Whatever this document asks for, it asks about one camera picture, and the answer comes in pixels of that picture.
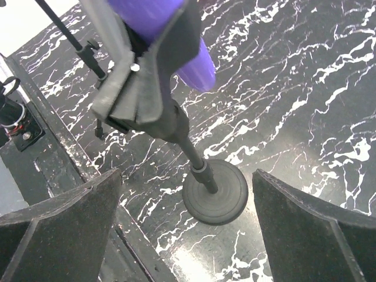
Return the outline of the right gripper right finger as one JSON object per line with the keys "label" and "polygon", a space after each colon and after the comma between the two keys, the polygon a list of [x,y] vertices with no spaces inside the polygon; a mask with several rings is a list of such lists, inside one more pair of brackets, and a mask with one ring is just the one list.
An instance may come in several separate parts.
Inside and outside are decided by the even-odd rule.
{"label": "right gripper right finger", "polygon": [[261,169],[252,182],[274,281],[375,281],[375,217],[302,192]]}

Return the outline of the purple microphone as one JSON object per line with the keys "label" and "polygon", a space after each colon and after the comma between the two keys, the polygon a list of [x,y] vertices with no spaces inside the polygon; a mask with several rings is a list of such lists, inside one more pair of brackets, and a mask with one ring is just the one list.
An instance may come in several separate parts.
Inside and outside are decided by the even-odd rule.
{"label": "purple microphone", "polygon": [[[148,45],[161,34],[183,1],[137,0],[109,1],[111,8]],[[205,92],[215,82],[215,67],[204,40],[200,40],[199,54],[177,71],[189,87]]]}

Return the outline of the silver microphone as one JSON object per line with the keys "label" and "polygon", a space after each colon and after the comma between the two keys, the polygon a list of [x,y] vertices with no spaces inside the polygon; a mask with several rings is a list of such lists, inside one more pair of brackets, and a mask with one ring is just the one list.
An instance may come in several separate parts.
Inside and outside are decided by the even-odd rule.
{"label": "silver microphone", "polygon": [[100,36],[109,56],[118,63],[130,50],[130,41],[122,19],[107,1],[79,0]]}

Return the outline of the black round-base stand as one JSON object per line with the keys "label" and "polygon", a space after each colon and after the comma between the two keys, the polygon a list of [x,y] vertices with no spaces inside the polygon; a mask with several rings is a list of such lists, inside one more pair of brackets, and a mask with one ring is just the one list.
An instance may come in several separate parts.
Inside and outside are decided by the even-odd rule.
{"label": "black round-base stand", "polygon": [[188,137],[189,119],[170,89],[171,76],[199,53],[200,29],[195,1],[184,1],[151,45],[126,28],[123,55],[94,98],[92,112],[120,132],[145,132],[179,145],[191,162],[182,189],[187,211],[220,226],[244,210],[246,179],[235,165],[199,155]]}

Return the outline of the black tripod stand with ring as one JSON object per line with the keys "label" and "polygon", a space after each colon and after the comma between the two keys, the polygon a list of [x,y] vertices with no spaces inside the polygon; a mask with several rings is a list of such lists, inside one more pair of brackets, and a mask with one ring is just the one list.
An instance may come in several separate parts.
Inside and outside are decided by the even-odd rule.
{"label": "black tripod stand with ring", "polygon": [[50,8],[46,1],[35,0],[35,2],[42,8],[44,13],[47,14],[47,16],[58,27],[62,34],[66,36],[67,40],[75,48],[78,57],[80,57],[84,64],[98,77],[95,88],[99,90],[103,82],[108,77],[108,73],[100,67],[98,61],[95,59],[94,51],[98,51],[100,49],[99,44],[94,39],[90,39],[87,41],[85,46],[82,46],[65,26],[65,24],[60,20],[57,14]]}

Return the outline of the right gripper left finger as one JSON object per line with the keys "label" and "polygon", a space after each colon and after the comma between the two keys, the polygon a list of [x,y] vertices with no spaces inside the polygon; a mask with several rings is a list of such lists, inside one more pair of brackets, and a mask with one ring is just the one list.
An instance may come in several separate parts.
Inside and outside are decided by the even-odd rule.
{"label": "right gripper left finger", "polygon": [[1,281],[96,281],[122,185],[118,169],[1,217]]}

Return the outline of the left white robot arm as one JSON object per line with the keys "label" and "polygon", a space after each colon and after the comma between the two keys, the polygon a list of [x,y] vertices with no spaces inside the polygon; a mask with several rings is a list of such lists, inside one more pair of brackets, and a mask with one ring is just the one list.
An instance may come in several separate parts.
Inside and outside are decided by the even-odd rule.
{"label": "left white robot arm", "polygon": [[12,100],[21,80],[15,76],[1,82],[1,127],[10,137],[16,148],[23,152],[35,144],[44,134],[42,126],[25,102]]}

